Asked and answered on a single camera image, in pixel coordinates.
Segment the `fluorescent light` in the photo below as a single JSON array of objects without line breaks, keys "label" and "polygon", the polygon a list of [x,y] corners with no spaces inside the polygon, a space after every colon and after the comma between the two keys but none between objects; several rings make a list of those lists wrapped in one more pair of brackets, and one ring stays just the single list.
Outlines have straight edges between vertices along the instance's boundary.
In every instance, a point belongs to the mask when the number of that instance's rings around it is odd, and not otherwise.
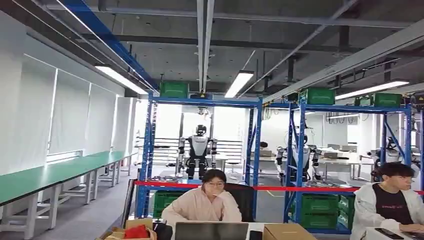
[{"label": "fluorescent light", "polygon": [[341,119],[341,118],[348,118],[348,117],[359,117],[359,113],[351,113],[351,114],[338,115],[338,116],[328,116],[327,119]]},{"label": "fluorescent light", "polygon": [[103,73],[107,74],[109,77],[115,79],[116,81],[123,84],[125,87],[133,90],[134,92],[138,94],[147,94],[145,90],[143,90],[141,87],[137,86],[134,82],[126,79],[121,74],[117,73],[115,70],[108,66],[95,66],[96,69],[102,71]]},{"label": "fluorescent light", "polygon": [[235,80],[232,82],[229,90],[225,94],[225,98],[234,98],[244,85],[253,77],[253,71],[239,71]]},{"label": "fluorescent light", "polygon": [[340,100],[340,99],[345,99],[345,98],[350,98],[350,97],[354,97],[354,96],[358,96],[358,95],[362,95],[362,94],[368,94],[368,93],[373,93],[373,92],[378,92],[384,89],[390,89],[390,88],[394,88],[397,86],[402,86],[402,85],[406,85],[409,84],[409,82],[407,81],[392,81],[392,82],[388,82],[382,85],[378,85],[378,86],[373,86],[373,87],[369,87],[369,88],[365,88],[362,90],[358,90],[358,91],[353,91],[353,92],[349,92],[346,94],[342,94],[342,95],[338,95],[335,96],[336,100]]}]

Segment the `red bag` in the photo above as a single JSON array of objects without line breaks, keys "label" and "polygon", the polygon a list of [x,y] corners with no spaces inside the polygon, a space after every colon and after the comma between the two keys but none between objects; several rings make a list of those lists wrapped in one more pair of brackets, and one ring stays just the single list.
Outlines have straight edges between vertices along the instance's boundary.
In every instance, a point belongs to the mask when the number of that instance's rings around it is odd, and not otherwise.
[{"label": "red bag", "polygon": [[146,230],[145,225],[140,225],[136,227],[132,227],[130,229],[125,230],[124,239],[148,239],[149,232]]}]

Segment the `white humanoid robot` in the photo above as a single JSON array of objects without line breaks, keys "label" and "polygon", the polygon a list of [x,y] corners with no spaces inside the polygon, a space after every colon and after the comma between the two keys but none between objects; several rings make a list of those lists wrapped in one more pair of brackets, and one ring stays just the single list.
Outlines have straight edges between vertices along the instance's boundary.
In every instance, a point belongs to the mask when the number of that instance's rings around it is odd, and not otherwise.
[{"label": "white humanoid robot", "polygon": [[178,162],[176,164],[176,175],[180,172],[180,169],[183,167],[183,158],[184,158],[184,145],[186,140],[190,144],[189,158],[185,161],[184,165],[187,167],[185,171],[188,174],[188,179],[193,179],[195,175],[196,160],[198,162],[198,175],[199,179],[203,178],[203,175],[206,172],[207,167],[209,167],[206,156],[208,154],[208,144],[211,143],[210,154],[212,157],[211,165],[212,168],[216,168],[216,154],[217,154],[217,143],[218,140],[214,138],[209,138],[205,136],[206,126],[198,125],[196,127],[196,134],[188,138],[181,137],[178,144]]},{"label": "white humanoid robot", "polygon": [[[317,146],[315,145],[306,145],[308,141],[308,136],[304,136],[304,147],[303,147],[303,166],[302,166],[302,182],[307,182],[308,180],[310,180],[310,176],[308,174],[308,170],[309,170],[309,166],[310,166],[310,156],[311,154],[313,154],[312,156],[312,167],[314,169],[314,177],[316,180],[320,180],[321,176],[318,174],[318,172],[316,171],[316,168],[318,166],[318,157],[321,153],[320,150],[317,149]],[[298,154],[298,147],[296,145],[296,140],[293,139],[293,143],[291,144],[291,149],[292,149],[292,158],[290,161],[290,165],[297,167],[298,166],[298,162],[299,162],[299,154]],[[275,158],[275,166],[277,168],[277,172],[278,172],[278,176],[280,178],[280,182],[283,185],[285,179],[285,172],[282,169],[282,165],[283,165],[283,157],[287,158],[287,148],[283,148],[281,146],[277,147],[277,154],[276,154],[276,158]],[[297,170],[295,169],[291,169],[290,171],[290,181],[294,182],[296,180],[296,175],[297,175]]]},{"label": "white humanoid robot", "polygon": [[[387,137],[387,145],[385,148],[385,162],[386,163],[393,163],[393,162],[402,162],[404,161],[403,157],[401,156],[401,153],[396,149],[397,146],[395,144],[395,141],[393,141],[393,138],[391,136]],[[368,156],[370,156],[374,160],[374,170],[371,172],[371,181],[372,182],[380,182],[380,174],[379,174],[379,167],[381,166],[381,149],[378,148],[376,150],[372,150],[366,153]],[[411,168],[415,171],[414,178],[418,176],[420,173],[420,165],[416,161],[412,161]]]}]

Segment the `black t-shirt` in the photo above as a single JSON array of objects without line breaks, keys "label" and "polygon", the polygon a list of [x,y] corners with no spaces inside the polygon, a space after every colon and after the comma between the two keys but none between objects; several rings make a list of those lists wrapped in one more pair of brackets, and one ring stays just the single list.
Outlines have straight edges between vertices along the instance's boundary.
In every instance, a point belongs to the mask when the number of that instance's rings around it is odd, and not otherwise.
[{"label": "black t-shirt", "polygon": [[383,190],[378,183],[372,185],[372,189],[375,192],[375,209],[378,214],[385,219],[394,219],[403,225],[414,223],[402,191],[390,193]]}]

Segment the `green storage bin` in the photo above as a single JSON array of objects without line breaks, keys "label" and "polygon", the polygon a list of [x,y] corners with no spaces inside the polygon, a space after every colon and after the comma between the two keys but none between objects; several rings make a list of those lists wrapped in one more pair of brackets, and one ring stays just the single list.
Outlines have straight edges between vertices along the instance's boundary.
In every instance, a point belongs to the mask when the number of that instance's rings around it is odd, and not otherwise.
[{"label": "green storage bin", "polygon": [[334,105],[336,92],[325,87],[308,87],[298,95],[298,102],[306,104]]},{"label": "green storage bin", "polygon": [[160,96],[168,98],[189,98],[189,84],[180,81],[163,81],[160,83]]},{"label": "green storage bin", "polygon": [[394,93],[373,93],[355,98],[355,106],[373,106],[382,108],[399,108],[402,95]]},{"label": "green storage bin", "polygon": [[306,213],[300,216],[300,225],[305,229],[336,229],[338,214],[311,214]]},{"label": "green storage bin", "polygon": [[399,108],[401,106],[400,94],[394,93],[374,93],[374,106],[386,108]]},{"label": "green storage bin", "polygon": [[184,191],[156,191],[154,193],[153,217],[160,218],[162,211],[184,193]]},{"label": "green storage bin", "polygon": [[355,196],[340,195],[338,209],[343,210],[347,214],[352,214],[355,210]]},{"label": "green storage bin", "polygon": [[353,211],[351,211],[350,214],[340,209],[338,211],[337,222],[345,226],[349,230],[352,230],[352,225],[354,224],[354,216],[355,216],[355,209],[353,209]]},{"label": "green storage bin", "polygon": [[337,214],[339,196],[332,194],[303,194],[302,213]]}]

